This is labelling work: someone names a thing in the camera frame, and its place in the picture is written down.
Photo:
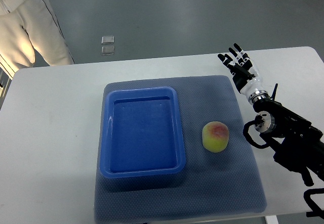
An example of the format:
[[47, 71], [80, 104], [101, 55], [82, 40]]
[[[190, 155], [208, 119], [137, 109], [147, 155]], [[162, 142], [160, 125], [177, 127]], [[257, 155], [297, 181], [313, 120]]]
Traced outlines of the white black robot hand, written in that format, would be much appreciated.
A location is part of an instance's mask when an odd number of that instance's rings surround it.
[[253, 65], [249, 55], [236, 43], [229, 48], [229, 54], [218, 54], [222, 64], [230, 71], [236, 89], [243, 95], [251, 94], [249, 91], [261, 89], [261, 76]]

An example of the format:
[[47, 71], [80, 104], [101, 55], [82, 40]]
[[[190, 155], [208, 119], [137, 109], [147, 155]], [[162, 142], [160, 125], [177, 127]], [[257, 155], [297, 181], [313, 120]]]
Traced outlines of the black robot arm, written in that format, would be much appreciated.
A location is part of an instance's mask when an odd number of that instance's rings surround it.
[[255, 148], [270, 147], [275, 162], [301, 175], [309, 187], [303, 195], [311, 209], [306, 213], [307, 217], [323, 218], [323, 209], [312, 200], [313, 195], [323, 194], [323, 189], [313, 188], [310, 175], [313, 172], [323, 179], [323, 142], [320, 140], [323, 133], [274, 98], [263, 90], [256, 90], [248, 96], [257, 115], [244, 125], [243, 135]]

